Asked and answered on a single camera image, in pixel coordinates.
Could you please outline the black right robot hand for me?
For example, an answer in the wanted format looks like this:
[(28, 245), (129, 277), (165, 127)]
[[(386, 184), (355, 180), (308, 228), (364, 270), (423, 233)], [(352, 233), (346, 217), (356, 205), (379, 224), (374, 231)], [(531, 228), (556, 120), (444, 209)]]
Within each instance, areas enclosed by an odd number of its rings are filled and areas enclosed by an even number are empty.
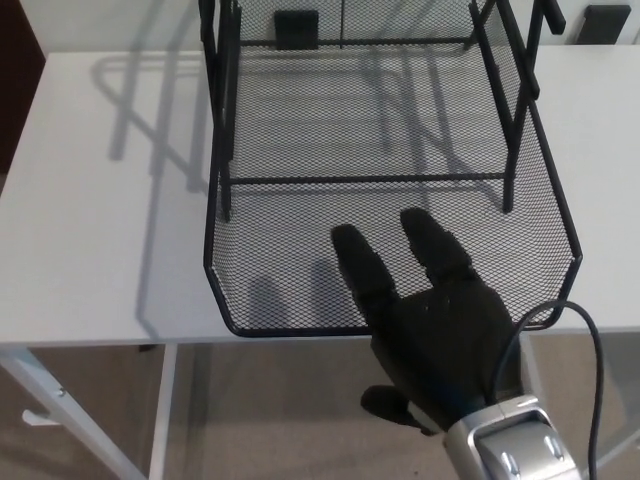
[(368, 387), (361, 407), (426, 435), (449, 430), (493, 401), (524, 392), (521, 350), (504, 351), (515, 330), (453, 233), (426, 210), (400, 214), (409, 247), (431, 283), (401, 296), (381, 256), (353, 225), (332, 229), (342, 278), (371, 334), (371, 349), (390, 379)]

